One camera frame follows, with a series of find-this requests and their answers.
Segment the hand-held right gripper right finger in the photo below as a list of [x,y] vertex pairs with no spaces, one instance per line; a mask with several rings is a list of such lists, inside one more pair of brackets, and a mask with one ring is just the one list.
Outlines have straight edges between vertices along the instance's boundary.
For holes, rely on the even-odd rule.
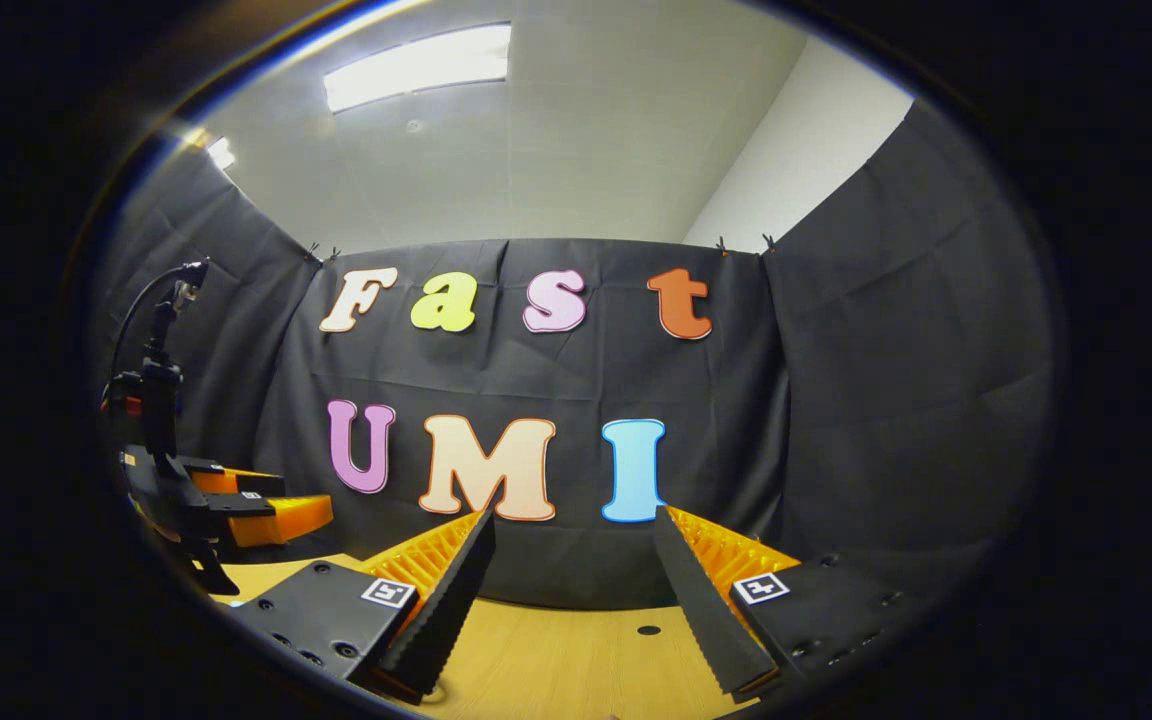
[[914,624],[914,597],[831,553],[797,560],[660,505],[660,564],[719,689],[735,702],[799,702]]

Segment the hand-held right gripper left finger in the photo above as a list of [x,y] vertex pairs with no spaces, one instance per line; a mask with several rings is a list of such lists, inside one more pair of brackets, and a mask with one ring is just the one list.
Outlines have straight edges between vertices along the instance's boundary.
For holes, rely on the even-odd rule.
[[497,547],[471,511],[376,553],[316,560],[237,606],[238,621],[326,675],[420,705],[435,691]]

